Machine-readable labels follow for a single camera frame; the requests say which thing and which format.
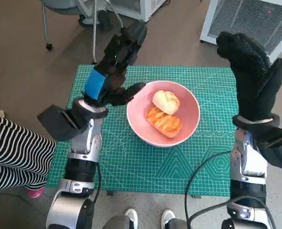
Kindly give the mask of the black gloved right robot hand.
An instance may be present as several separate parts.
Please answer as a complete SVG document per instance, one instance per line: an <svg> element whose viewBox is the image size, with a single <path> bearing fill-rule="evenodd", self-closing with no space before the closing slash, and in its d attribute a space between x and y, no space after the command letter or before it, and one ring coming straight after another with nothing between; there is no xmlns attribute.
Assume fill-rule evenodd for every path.
<svg viewBox="0 0 282 229"><path fill-rule="evenodd" d="M270 62L264 49L245 34L221 32L217 53L230 62L236 79L239 116L251 121L272 119L282 85L282 58Z"/></svg>

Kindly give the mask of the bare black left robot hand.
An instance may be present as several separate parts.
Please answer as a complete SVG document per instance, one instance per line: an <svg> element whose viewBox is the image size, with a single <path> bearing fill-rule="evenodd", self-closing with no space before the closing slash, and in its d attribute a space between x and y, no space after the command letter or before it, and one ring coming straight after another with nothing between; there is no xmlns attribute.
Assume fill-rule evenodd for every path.
<svg viewBox="0 0 282 229"><path fill-rule="evenodd" d="M94 66L85 84L84 100L88 104L98 107L125 105L145 86L144 82L128 88L122 85L126 80L127 67L136 60L146 34L145 22L135 21L111 38L104 57Z"/></svg>

